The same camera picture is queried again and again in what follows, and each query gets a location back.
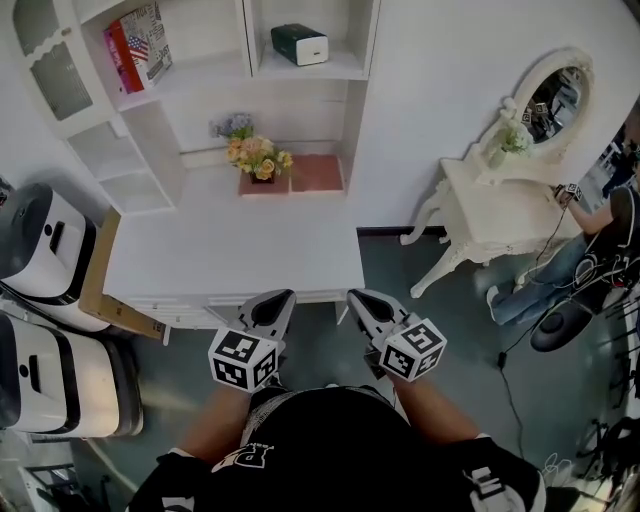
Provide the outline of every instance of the yellow flower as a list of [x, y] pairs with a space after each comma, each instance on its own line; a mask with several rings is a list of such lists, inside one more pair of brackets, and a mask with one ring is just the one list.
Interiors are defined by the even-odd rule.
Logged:
[[242, 150], [248, 154], [255, 154], [262, 148], [262, 141], [257, 137], [251, 137], [242, 141]]
[[286, 169], [293, 165], [293, 158], [291, 158], [291, 154], [290, 153], [285, 153], [284, 154], [284, 156], [282, 157], [282, 165]]
[[229, 146], [229, 148], [227, 149], [227, 158], [229, 159], [229, 162], [235, 162], [236, 160], [238, 160], [239, 156], [240, 151], [238, 151], [238, 148]]
[[271, 153], [273, 151], [273, 142], [269, 139], [265, 139], [264, 137], [258, 137], [258, 139], [260, 139], [260, 142], [262, 143], [260, 146], [262, 151], [265, 153]]
[[260, 170], [266, 174], [271, 174], [276, 169], [276, 164], [273, 163], [273, 160], [266, 158], [262, 162], [262, 166]]
[[271, 174], [273, 174], [275, 168], [276, 164], [274, 164], [272, 160], [269, 160], [267, 158], [262, 162], [260, 169], [256, 171], [256, 178], [258, 178], [259, 180], [268, 180], [269, 178], [271, 178]]

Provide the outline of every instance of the vanity table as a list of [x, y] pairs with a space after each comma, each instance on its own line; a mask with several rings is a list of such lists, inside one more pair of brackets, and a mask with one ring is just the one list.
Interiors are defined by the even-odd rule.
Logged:
[[[402, 235], [403, 245], [415, 242], [427, 226], [429, 218], [440, 210], [446, 239], [451, 245], [431, 270], [411, 288], [413, 298], [420, 297], [431, 284], [453, 272], [464, 260], [487, 263], [505, 254], [527, 254], [542, 251], [562, 217], [551, 189], [543, 184], [509, 181], [500, 186], [487, 186], [473, 180], [472, 169], [460, 160], [441, 160], [446, 179], [423, 205], [421, 217], [410, 235]], [[580, 233], [570, 213], [547, 251]]]
[[[550, 108], [554, 98], [558, 94], [564, 97], [566, 92], [559, 89], [565, 85], [554, 75], [567, 72], [579, 77], [578, 90], [571, 91], [579, 101], [570, 109], [573, 119], [569, 125], [556, 120]], [[544, 99], [549, 83], [561, 85], [555, 94]], [[440, 241], [450, 242], [450, 246], [411, 288], [412, 297], [420, 297], [427, 287], [453, 272], [464, 260], [488, 264], [498, 256], [540, 252], [545, 246], [551, 254], [581, 232], [570, 213], [563, 215], [552, 187], [565, 183], [562, 160], [567, 146], [587, 121], [592, 93], [591, 59], [574, 48], [555, 52], [534, 66], [513, 98], [504, 100], [499, 119], [471, 146], [463, 160], [440, 161], [445, 179], [422, 205], [413, 232], [401, 236], [400, 243], [415, 242], [439, 210], [447, 231], [447, 237]], [[533, 109], [541, 112], [537, 119]], [[546, 123], [546, 135], [550, 136], [534, 144], [528, 154], [507, 154], [499, 168], [491, 168], [488, 153], [496, 150], [505, 129], [513, 129], [514, 121], [518, 129], [522, 128], [523, 119], [529, 125], [525, 129], [530, 129], [532, 118], [533, 123]]]

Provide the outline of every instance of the wooden board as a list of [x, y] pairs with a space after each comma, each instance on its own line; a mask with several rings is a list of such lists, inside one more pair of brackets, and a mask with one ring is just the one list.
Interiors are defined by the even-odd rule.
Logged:
[[111, 248], [115, 240], [120, 215], [113, 208], [107, 212], [104, 224], [96, 240], [93, 256], [87, 269], [78, 305], [85, 313], [109, 322], [116, 327], [135, 332], [148, 338], [162, 340], [167, 327], [126, 304], [102, 293]]

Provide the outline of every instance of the person sitting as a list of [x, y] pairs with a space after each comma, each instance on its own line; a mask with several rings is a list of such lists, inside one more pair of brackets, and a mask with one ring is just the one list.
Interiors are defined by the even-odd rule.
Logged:
[[[636, 172], [640, 184], [640, 173]], [[492, 286], [487, 291], [487, 304], [491, 318], [498, 325], [514, 325], [528, 320], [537, 320], [554, 304], [571, 293], [574, 272], [587, 249], [602, 256], [611, 254], [618, 246], [627, 243], [634, 217], [634, 202], [640, 204], [638, 193], [631, 188], [618, 188], [611, 199], [593, 214], [585, 212], [569, 194], [559, 199], [568, 203], [568, 209], [582, 229], [582, 233], [568, 242], [542, 269], [531, 273], [530, 281], [520, 290], [502, 291], [502, 286]], [[638, 240], [636, 229], [632, 244]]]
[[408, 422], [368, 386], [291, 392], [276, 382], [253, 397], [218, 388], [179, 447], [158, 459], [128, 511], [349, 503], [544, 511], [535, 467], [482, 434], [426, 377], [389, 378]]
[[633, 177], [638, 164], [637, 151], [638, 145], [631, 141], [631, 144], [622, 155], [616, 155], [617, 158], [614, 157], [612, 164], [616, 170], [602, 189], [602, 197], [607, 199], [614, 188], [621, 187]]

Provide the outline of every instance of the black panel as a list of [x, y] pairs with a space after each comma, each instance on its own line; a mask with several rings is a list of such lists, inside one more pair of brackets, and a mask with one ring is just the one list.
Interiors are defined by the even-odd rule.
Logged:
[[45, 434], [66, 434], [76, 429], [80, 424], [80, 398], [78, 397], [78, 381], [76, 380], [76, 366], [73, 362], [71, 344], [64, 334], [55, 329], [47, 329], [58, 342], [60, 362], [62, 364], [62, 384], [64, 386], [64, 400], [67, 404], [67, 421], [56, 430], [44, 432]]
[[285, 290], [275, 297], [261, 302], [251, 311], [251, 321], [256, 325], [271, 325], [280, 316], [289, 297], [293, 295], [293, 290]]
[[349, 290], [355, 295], [376, 322], [385, 323], [393, 320], [393, 308], [382, 299], [366, 295], [358, 290]]
[[101, 341], [111, 361], [118, 397], [118, 428], [111, 435], [133, 436], [142, 430], [144, 415], [134, 354], [128, 343], [120, 341]]
[[20, 375], [16, 338], [11, 320], [0, 312], [0, 428], [20, 419]]
[[0, 279], [14, 276], [31, 261], [51, 209], [53, 191], [41, 183], [13, 192], [0, 209]]

